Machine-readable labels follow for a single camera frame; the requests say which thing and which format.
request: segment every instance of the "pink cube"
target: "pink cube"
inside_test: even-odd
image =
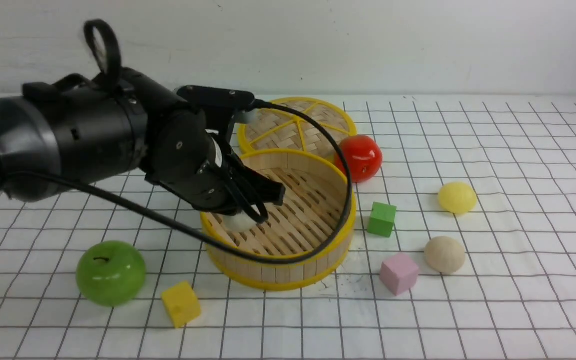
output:
[[[381,263],[379,279],[395,296],[409,291],[417,283],[419,266],[405,253],[390,256]]]

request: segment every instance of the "bamboo steamer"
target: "bamboo steamer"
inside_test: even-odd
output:
[[[322,125],[336,143],[357,135],[355,123],[348,114],[329,102],[310,97],[286,97],[270,101],[297,110]],[[299,116],[274,109],[259,109],[254,121],[238,129],[237,139],[242,153],[267,149],[305,151],[332,161],[330,142],[313,125]]]
[[[286,187],[282,206],[266,205],[269,219],[245,232],[222,226],[218,214],[202,212],[206,234],[234,248],[268,258],[294,258],[324,242],[341,218],[346,177],[325,159],[300,150],[268,149],[245,153],[241,160]],[[354,235],[357,211],[352,194],[350,212],[342,230],[322,252],[291,265],[259,264],[207,246],[213,264],[240,284],[263,290],[294,290],[317,283],[343,262]]]

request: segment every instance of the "red tomato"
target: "red tomato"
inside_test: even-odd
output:
[[[350,177],[354,183],[363,183],[369,180],[382,167],[384,155],[377,143],[370,136],[355,135],[343,139],[339,148],[348,162]],[[334,166],[346,174],[338,155],[334,154]]]

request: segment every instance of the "black ring handle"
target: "black ring handle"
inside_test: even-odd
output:
[[[104,58],[101,54],[102,49],[99,48],[95,38],[95,30],[99,32],[103,41]],[[99,87],[108,92],[114,91],[122,73],[122,53],[119,50],[119,41],[115,32],[107,22],[96,19],[84,23],[84,37],[99,70],[103,73],[103,76],[98,79]]]

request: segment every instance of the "yellow ball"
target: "yellow ball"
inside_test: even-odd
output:
[[[457,215],[466,214],[477,205],[475,190],[464,182],[443,185],[437,198],[444,210]]]

